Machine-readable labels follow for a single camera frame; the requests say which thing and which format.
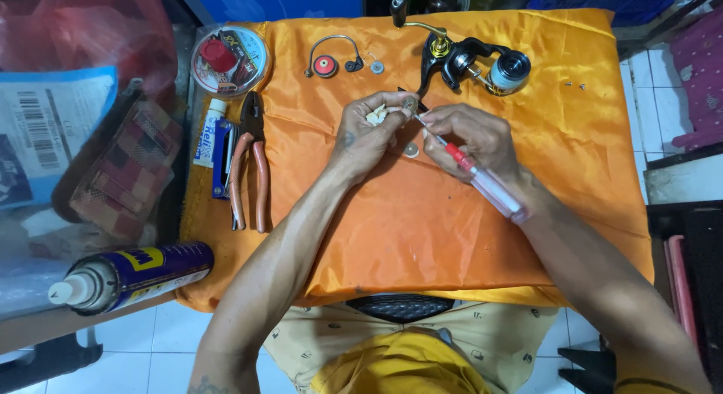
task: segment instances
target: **tattoo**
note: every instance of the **tattoo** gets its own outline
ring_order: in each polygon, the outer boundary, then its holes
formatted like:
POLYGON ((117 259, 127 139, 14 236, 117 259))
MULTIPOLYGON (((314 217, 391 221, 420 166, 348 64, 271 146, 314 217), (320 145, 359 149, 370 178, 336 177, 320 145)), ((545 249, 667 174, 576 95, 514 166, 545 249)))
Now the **tattoo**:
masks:
POLYGON ((201 377, 201 385, 197 388, 188 387, 186 394, 227 394, 228 388, 218 388, 213 384, 208 384, 208 376, 201 377))
POLYGON ((357 137, 354 136, 354 133, 351 133, 350 131, 347 131, 344 133, 344 148, 348 149, 351 147, 352 144, 357 140, 357 137))

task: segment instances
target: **pliers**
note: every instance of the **pliers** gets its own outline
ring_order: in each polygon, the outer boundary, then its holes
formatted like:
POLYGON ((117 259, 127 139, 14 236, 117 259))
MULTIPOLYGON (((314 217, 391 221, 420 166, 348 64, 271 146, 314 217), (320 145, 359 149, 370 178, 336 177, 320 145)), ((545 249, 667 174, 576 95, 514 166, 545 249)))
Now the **pliers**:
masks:
POLYGON ((269 193, 269 163, 264 153, 264 118, 262 116, 259 94, 250 91, 241 106, 241 136, 230 162, 230 208, 233 217, 231 229, 244 230, 246 219, 241 206, 241 158, 246 150, 254 149, 254 157, 259 170, 259 192, 256 201, 256 225, 259 233, 266 232, 266 202, 269 193))

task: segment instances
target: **fishing reel body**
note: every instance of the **fishing reel body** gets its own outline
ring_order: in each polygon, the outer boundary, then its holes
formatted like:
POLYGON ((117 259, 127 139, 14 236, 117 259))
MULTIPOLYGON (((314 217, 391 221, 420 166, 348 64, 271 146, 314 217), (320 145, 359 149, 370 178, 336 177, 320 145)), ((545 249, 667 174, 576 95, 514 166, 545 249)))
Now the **fishing reel body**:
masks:
POLYGON ((432 27, 414 21, 407 22, 407 2, 408 0, 392 0, 390 12, 394 25, 399 28, 416 26, 431 31, 424 41, 424 48, 421 51, 421 76, 417 90, 420 95, 427 89, 429 77, 437 71, 441 72, 442 80, 451 90, 457 91, 460 79, 466 73, 470 73, 472 79, 480 79, 491 93, 497 95, 512 93, 529 74, 530 61, 520 51, 496 44, 487 44, 474 37, 467 37, 455 42, 447 37, 447 29, 443 27, 432 27), (477 57, 487 58, 493 53, 500 54, 495 61, 493 70, 485 77, 480 76, 482 71, 475 67, 477 57), (495 76, 501 76, 498 81, 502 82, 503 87, 491 82, 495 76))

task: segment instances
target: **barcode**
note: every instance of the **barcode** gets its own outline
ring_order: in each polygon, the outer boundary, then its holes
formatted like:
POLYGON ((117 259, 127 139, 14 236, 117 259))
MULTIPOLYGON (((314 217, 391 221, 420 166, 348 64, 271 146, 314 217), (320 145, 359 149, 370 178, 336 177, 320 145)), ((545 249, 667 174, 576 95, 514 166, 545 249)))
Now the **barcode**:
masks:
POLYGON ((53 140, 50 138, 48 122, 43 115, 38 94, 35 91, 21 91, 17 93, 17 98, 20 100, 25 128, 41 168, 44 170, 60 168, 58 155, 55 153, 53 140))

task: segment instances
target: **pink cloth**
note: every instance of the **pink cloth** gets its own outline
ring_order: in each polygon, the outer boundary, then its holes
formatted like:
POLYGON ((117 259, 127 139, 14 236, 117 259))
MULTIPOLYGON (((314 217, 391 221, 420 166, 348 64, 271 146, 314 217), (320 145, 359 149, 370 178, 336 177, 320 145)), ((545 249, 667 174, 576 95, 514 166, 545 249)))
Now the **pink cloth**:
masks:
POLYGON ((678 35, 670 51, 695 128, 673 145, 690 151, 723 141, 723 6, 678 35))

